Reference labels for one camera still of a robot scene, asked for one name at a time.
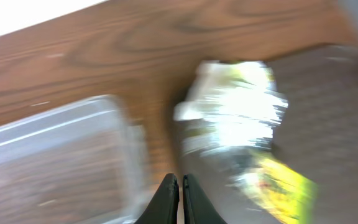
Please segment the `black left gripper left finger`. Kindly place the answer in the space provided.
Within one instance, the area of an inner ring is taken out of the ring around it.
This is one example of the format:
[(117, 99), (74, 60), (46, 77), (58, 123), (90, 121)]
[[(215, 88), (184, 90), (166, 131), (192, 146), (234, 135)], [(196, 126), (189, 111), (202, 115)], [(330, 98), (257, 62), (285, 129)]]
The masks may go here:
[(167, 174), (135, 224), (177, 224), (179, 186), (173, 173)]

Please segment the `yellow green snack wrapper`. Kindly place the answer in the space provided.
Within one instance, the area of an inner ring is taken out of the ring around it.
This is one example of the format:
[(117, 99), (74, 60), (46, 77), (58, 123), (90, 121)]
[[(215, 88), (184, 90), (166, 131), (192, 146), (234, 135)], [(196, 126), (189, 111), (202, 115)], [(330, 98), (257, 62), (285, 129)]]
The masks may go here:
[(246, 166), (235, 180), (248, 199), (281, 223), (311, 222), (316, 184), (271, 153), (250, 151)]

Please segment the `aluminium foil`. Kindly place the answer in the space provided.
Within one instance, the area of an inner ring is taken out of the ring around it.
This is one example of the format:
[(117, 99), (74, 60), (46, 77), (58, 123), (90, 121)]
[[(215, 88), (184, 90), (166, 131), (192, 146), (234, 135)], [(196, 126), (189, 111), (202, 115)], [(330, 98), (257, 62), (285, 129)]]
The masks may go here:
[(218, 130), (202, 119), (178, 121), (177, 128), (186, 174), (239, 185), (243, 175), (257, 167), (251, 148), (221, 142)]

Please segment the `white tissue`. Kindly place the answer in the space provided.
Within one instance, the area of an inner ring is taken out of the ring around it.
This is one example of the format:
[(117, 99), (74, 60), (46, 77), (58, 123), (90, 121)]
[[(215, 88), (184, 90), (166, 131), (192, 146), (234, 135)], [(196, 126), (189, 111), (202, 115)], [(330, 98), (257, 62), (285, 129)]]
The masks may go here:
[(261, 61), (200, 63), (176, 121), (200, 120), (220, 146), (270, 149), (273, 131), (288, 108), (273, 71)]

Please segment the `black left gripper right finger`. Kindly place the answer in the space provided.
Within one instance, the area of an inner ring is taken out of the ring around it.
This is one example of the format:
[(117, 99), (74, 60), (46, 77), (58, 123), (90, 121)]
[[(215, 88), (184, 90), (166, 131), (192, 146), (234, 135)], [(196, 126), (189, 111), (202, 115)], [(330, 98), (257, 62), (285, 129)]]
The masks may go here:
[(183, 177), (185, 224), (227, 224), (192, 174)]

